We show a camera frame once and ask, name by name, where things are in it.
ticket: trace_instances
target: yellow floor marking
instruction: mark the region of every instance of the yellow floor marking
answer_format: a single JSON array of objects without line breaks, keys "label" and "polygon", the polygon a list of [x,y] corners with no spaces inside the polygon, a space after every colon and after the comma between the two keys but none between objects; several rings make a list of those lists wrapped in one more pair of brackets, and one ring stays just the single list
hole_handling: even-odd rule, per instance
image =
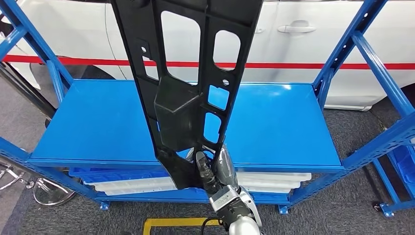
[{"label": "yellow floor marking", "polygon": [[[201,226],[207,218],[166,218],[147,219],[144,223],[143,235],[150,235],[151,227]],[[219,225],[217,220],[211,220],[206,225]]]}]

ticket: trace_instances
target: blue shelf board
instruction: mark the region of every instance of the blue shelf board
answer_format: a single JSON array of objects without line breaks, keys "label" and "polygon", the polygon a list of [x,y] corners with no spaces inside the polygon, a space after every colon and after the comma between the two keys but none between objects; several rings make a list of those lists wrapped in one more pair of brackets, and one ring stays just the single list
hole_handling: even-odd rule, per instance
[{"label": "blue shelf board", "polygon": [[[212,103],[223,99],[220,91],[209,95]],[[205,136],[215,134],[207,126]],[[225,144],[239,171],[343,169],[310,84],[242,83]],[[75,80],[28,161],[160,167],[134,81]]]},{"label": "blue shelf board", "polygon": [[[288,200],[289,194],[287,193],[250,192],[250,195],[256,204],[290,204]],[[209,203],[206,193],[201,189],[195,188],[117,196],[107,196],[105,193],[99,192],[97,198],[103,201]]]},{"label": "blue shelf board", "polygon": [[402,183],[403,183],[406,191],[408,192],[409,196],[412,199],[415,199],[415,185],[414,184],[408,184],[404,181],[403,175],[402,175],[401,171],[398,168],[397,160],[396,160],[396,157],[395,157],[395,154],[394,154],[393,150],[388,153],[388,158],[391,161],[396,173],[398,174],[400,180],[402,181]]}]

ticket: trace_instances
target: blue steel rack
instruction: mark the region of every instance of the blue steel rack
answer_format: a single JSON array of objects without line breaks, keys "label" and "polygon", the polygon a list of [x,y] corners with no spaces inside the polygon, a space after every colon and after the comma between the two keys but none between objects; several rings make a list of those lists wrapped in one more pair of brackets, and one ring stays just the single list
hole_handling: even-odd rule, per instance
[{"label": "blue steel rack", "polygon": [[[226,139],[236,169],[324,173],[307,186],[295,189],[292,195],[253,193],[257,203],[275,204],[280,213],[287,213],[288,208],[296,203],[371,162],[387,180],[377,159],[387,153],[391,156],[394,149],[415,137],[414,108],[363,36],[385,3],[386,0],[364,1],[313,83],[241,85]],[[34,152],[25,152],[0,138],[0,155],[100,203],[103,209],[108,208],[110,201],[208,202],[205,195],[201,196],[191,188],[107,196],[55,170],[54,167],[58,166],[152,170],[161,165],[154,157],[133,81],[73,79],[14,0],[0,0],[0,9],[14,26],[14,31],[0,44],[0,58],[25,38],[47,65],[60,102]],[[322,109],[331,79],[354,46],[367,61],[402,119],[348,158],[340,160]],[[61,77],[69,85],[66,93]],[[261,115],[254,117],[251,113]],[[256,120],[254,123],[260,125],[252,126],[252,121],[258,116],[263,120]],[[246,144],[241,132],[250,138],[251,144]],[[312,138],[302,143],[307,146],[297,148],[298,136]],[[252,144],[252,139],[257,139],[255,144]],[[318,152],[309,151],[315,146],[319,147]],[[415,206],[414,200],[401,203],[395,200],[393,193],[391,195],[396,204],[382,205],[386,215]]]}]

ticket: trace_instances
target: red stripe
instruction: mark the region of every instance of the red stripe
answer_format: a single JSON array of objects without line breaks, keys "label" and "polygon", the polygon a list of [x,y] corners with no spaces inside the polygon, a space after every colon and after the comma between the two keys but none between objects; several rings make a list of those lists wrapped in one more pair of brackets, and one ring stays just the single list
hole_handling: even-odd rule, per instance
[{"label": "red stripe", "polygon": [[[116,65],[128,66],[128,60],[104,60],[104,59],[82,59],[59,57],[59,60],[64,65]],[[25,55],[6,55],[4,62],[25,62],[25,63],[42,63],[38,56]],[[197,68],[198,62],[184,62],[184,61],[168,61],[168,67],[190,67]],[[146,66],[156,66],[154,61],[144,61]],[[235,63],[216,63],[222,68],[234,68]],[[245,67],[250,69],[321,69],[322,63],[246,63]],[[387,63],[386,68],[389,70],[415,70],[415,63]],[[369,66],[363,63],[347,63],[342,64],[340,69],[343,70],[368,70]]]}]

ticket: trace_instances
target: white car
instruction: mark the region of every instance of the white car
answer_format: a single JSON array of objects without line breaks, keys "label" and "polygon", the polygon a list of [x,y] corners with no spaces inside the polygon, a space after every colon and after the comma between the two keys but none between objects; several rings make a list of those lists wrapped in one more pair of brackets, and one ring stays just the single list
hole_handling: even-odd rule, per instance
[{"label": "white car", "polygon": [[[18,0],[37,30],[59,56],[127,60],[109,0]],[[312,82],[362,1],[268,0],[263,3],[244,81]],[[365,37],[400,87],[415,83],[415,0],[390,0]],[[200,29],[188,18],[162,13],[169,72],[197,77]],[[216,36],[214,61],[223,68],[236,61],[239,40]],[[21,40],[9,54],[35,55]],[[12,64],[40,89],[27,63]],[[132,79],[129,66],[97,66],[115,79]],[[157,78],[154,64],[147,73]],[[386,94],[355,49],[333,78],[326,108],[368,110]]]}]

